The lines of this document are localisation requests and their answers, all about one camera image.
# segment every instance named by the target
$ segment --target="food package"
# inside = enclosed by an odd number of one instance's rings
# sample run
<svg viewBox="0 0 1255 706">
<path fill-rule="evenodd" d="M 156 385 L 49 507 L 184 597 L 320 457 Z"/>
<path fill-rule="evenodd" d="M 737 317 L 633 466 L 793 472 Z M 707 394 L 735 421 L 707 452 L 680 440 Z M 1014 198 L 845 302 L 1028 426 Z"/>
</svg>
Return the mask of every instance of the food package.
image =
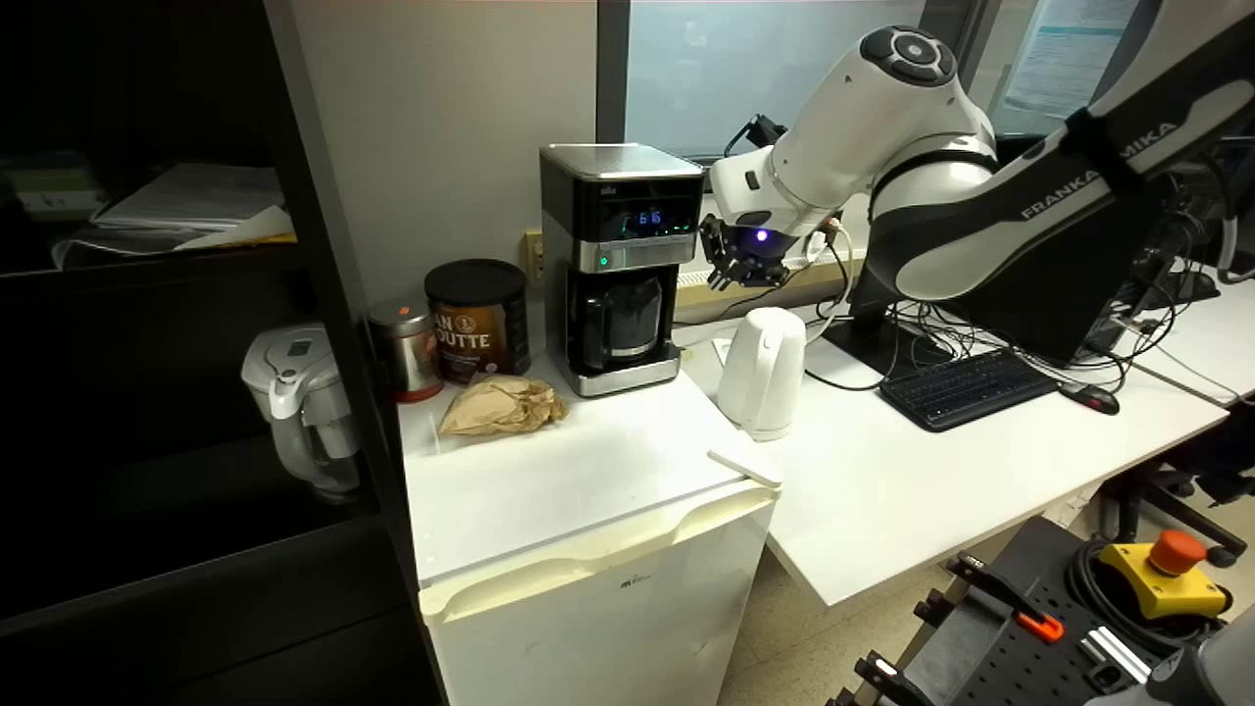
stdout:
<svg viewBox="0 0 1255 706">
<path fill-rule="evenodd" d="M 444 440 L 527 436 L 564 414 L 561 394 L 531 377 L 484 377 L 440 421 Z"/>
</svg>

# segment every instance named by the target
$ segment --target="coffee maker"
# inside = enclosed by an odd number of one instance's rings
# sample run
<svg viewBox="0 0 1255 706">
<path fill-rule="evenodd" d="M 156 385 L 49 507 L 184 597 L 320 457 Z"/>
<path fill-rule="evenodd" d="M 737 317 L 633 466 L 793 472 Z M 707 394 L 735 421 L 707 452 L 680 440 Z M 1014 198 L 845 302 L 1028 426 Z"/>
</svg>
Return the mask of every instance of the coffee maker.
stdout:
<svg viewBox="0 0 1255 706">
<path fill-rule="evenodd" d="M 703 167 L 640 141 L 552 141 L 543 209 L 547 337 L 578 394 L 677 380 L 677 279 L 697 247 Z"/>
</svg>

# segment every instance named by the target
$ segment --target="floor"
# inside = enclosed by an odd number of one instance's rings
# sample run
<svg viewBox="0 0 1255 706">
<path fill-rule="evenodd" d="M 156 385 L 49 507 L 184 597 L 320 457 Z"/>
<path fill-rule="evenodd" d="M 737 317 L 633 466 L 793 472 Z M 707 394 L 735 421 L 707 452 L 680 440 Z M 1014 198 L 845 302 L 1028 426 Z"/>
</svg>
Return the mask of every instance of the floor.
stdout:
<svg viewBox="0 0 1255 706">
<path fill-rule="evenodd" d="M 1075 534 L 1092 534 L 1095 511 L 1087 502 L 1054 507 L 1049 519 Z M 1211 519 L 1255 544 L 1255 502 L 1215 507 Z M 1014 536 L 995 534 L 973 544 L 977 557 L 995 557 Z M 1255 550 L 1236 570 L 1210 570 L 1236 592 L 1240 615 L 1255 604 Z M 946 564 L 921 564 L 870 592 L 826 608 L 806 585 L 797 585 L 781 561 L 767 557 L 747 627 L 735 651 L 735 668 L 721 691 L 721 706 L 826 706 L 832 694 L 860 691 L 854 660 L 867 651 L 899 660 L 918 636 L 913 604 L 929 588 L 946 588 Z"/>
</svg>

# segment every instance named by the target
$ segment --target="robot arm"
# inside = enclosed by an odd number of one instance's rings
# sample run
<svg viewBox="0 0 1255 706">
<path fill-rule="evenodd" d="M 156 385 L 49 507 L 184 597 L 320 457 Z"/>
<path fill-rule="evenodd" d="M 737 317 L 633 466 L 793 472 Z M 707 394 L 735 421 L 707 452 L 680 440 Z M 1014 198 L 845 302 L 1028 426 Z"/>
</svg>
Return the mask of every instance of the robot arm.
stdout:
<svg viewBox="0 0 1255 706">
<path fill-rule="evenodd" d="M 948 302 L 1205 146 L 1255 106 L 1255 0 L 1163 0 L 1129 70 L 995 167 L 948 49 L 886 28 L 846 55 L 771 149 L 712 166 L 713 223 L 741 253 L 806 239 L 870 189 L 867 272 Z"/>
</svg>

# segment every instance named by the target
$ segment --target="white kettle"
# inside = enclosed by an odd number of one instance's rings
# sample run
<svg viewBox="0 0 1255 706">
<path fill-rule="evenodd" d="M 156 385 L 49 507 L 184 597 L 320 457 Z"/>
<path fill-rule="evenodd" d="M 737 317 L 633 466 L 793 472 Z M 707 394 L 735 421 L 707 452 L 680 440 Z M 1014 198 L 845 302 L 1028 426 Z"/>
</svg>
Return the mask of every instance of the white kettle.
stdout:
<svg viewBox="0 0 1255 706">
<path fill-rule="evenodd" d="M 797 410 L 807 328 L 793 308 L 756 304 L 741 317 L 713 405 L 754 440 L 781 440 Z"/>
<path fill-rule="evenodd" d="M 322 499 L 356 490 L 354 410 L 327 328 L 267 328 L 246 345 L 245 385 L 271 423 L 280 461 Z"/>
</svg>

